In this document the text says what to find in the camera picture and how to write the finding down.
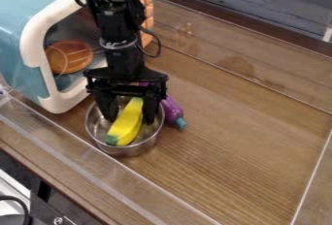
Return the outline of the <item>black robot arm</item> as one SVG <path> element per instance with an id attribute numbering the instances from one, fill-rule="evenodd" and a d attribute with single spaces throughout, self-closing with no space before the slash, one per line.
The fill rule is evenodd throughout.
<path id="1" fill-rule="evenodd" d="M 113 121 L 118 113 L 118 98 L 144 100 L 144 120 L 151 123 L 167 98 L 168 76 L 147 66 L 148 53 L 143 35 L 147 7 L 141 0 L 78 0 L 88 6 L 101 31 L 106 66 L 84 72 L 88 92 L 93 94 L 104 117 Z"/>

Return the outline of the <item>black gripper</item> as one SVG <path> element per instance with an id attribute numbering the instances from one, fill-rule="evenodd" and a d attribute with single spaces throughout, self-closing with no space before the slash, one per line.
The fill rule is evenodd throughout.
<path id="1" fill-rule="evenodd" d="M 169 77 L 143 67 L 130 78 L 116 76 L 108 67 L 89 69 L 84 72 L 88 78 L 88 92 L 94 94 L 104 117 L 114 121 L 120 106 L 117 96 L 145 97 L 144 117 L 152 124 L 159 112 L 160 100 L 167 98 L 167 82 Z"/>

